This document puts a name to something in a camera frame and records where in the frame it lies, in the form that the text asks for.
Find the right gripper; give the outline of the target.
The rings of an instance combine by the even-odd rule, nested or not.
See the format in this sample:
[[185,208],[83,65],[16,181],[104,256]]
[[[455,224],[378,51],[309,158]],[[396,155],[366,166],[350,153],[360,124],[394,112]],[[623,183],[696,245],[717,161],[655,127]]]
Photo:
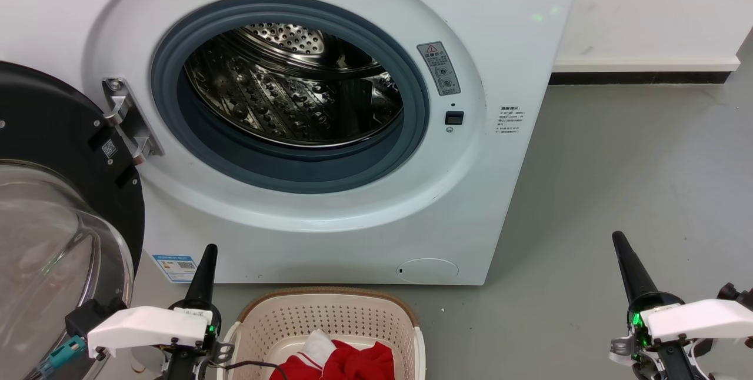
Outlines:
[[628,300],[628,335],[611,340],[609,358],[630,367],[639,379],[701,379],[689,339],[654,339],[647,316],[652,309],[673,309],[684,302],[669,292],[659,292],[642,261],[621,231],[611,233],[619,273]]

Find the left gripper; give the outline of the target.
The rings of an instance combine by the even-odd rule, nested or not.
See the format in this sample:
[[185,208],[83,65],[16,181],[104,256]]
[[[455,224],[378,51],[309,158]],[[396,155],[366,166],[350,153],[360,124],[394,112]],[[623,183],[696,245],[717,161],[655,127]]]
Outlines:
[[171,310],[186,311],[191,315],[210,315],[204,339],[192,346],[178,345],[175,339],[167,345],[159,345],[164,356],[159,379],[205,379],[207,369],[219,368],[234,356],[236,345],[221,340],[222,316],[212,304],[217,259],[217,245],[208,244],[186,292],[187,301],[169,306]]

